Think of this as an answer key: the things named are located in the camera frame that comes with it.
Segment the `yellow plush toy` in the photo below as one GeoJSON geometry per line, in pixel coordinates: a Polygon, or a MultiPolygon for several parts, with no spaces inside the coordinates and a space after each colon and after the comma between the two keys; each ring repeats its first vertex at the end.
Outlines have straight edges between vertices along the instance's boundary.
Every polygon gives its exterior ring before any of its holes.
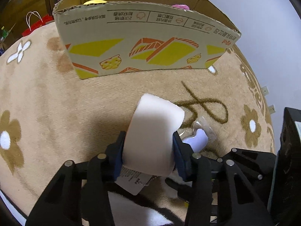
{"type": "Polygon", "coordinates": [[[105,0],[89,0],[84,2],[84,5],[89,5],[89,4],[105,4],[107,1],[105,0]]]}

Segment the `printed cardboard box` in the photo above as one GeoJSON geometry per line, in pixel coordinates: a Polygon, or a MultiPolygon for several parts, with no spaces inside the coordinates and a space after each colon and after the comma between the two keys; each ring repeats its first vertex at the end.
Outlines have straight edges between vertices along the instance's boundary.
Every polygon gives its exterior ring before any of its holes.
{"type": "Polygon", "coordinates": [[[81,79],[159,69],[204,69],[241,37],[209,0],[61,0],[53,16],[81,79]],[[173,8],[185,4],[190,10],[173,8]]]}

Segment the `beige floral plush blanket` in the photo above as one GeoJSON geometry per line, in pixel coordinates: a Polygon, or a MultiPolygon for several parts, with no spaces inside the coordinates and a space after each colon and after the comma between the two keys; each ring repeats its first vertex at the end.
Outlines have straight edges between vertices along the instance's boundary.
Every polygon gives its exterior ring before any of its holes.
{"type": "Polygon", "coordinates": [[[274,152],[270,113],[237,46],[208,69],[138,71],[81,80],[56,25],[20,39],[1,56],[1,190],[23,216],[67,159],[86,161],[126,130],[144,93],[185,110],[184,130],[204,117],[217,134],[212,158],[231,148],[274,152]]]}

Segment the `red paper shopping bag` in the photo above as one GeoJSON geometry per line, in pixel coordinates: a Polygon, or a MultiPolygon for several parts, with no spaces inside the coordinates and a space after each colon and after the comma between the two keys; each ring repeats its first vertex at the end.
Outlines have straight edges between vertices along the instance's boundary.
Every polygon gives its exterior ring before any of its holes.
{"type": "Polygon", "coordinates": [[[40,14],[37,11],[28,12],[26,15],[26,23],[27,23],[27,29],[22,32],[22,36],[27,36],[31,34],[34,30],[45,26],[46,24],[49,24],[54,21],[54,18],[52,15],[45,15],[43,17],[40,16],[40,14]],[[35,16],[38,18],[38,21],[35,23],[31,23],[31,17],[35,16]]]}

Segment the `pink plush toy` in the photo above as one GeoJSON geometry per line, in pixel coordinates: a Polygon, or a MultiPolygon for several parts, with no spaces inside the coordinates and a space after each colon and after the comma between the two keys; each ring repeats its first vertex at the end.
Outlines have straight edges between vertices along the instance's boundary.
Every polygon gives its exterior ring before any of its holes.
{"type": "Polygon", "coordinates": [[[190,8],[185,4],[175,4],[172,5],[173,8],[182,9],[182,10],[190,10],[190,8]]]}

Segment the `clear packet with lilac item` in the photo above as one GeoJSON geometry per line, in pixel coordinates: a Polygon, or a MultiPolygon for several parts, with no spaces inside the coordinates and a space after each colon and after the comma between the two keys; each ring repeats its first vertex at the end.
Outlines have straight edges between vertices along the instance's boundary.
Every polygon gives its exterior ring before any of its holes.
{"type": "Polygon", "coordinates": [[[198,117],[188,130],[179,132],[183,143],[190,145],[194,153],[200,153],[208,144],[212,144],[217,136],[204,117],[198,117]]]}

